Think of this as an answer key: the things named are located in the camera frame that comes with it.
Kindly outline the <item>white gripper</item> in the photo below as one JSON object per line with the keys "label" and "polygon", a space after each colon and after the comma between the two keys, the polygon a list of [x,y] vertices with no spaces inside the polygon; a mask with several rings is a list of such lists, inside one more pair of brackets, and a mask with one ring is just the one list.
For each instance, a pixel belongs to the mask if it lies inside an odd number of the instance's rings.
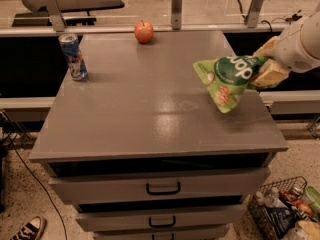
{"label": "white gripper", "polygon": [[302,17],[273,36],[253,53],[268,59],[249,82],[252,88],[270,88],[289,77],[290,71],[305,73],[320,66],[320,15]]}

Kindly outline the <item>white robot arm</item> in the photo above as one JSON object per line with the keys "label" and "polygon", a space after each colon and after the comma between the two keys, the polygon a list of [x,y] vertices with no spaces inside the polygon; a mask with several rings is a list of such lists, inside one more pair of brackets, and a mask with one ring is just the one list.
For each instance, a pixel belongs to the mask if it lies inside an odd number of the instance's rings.
{"label": "white robot arm", "polygon": [[291,72],[306,73],[320,66],[320,10],[287,26],[255,53],[267,61],[249,82],[253,89],[273,88]]}

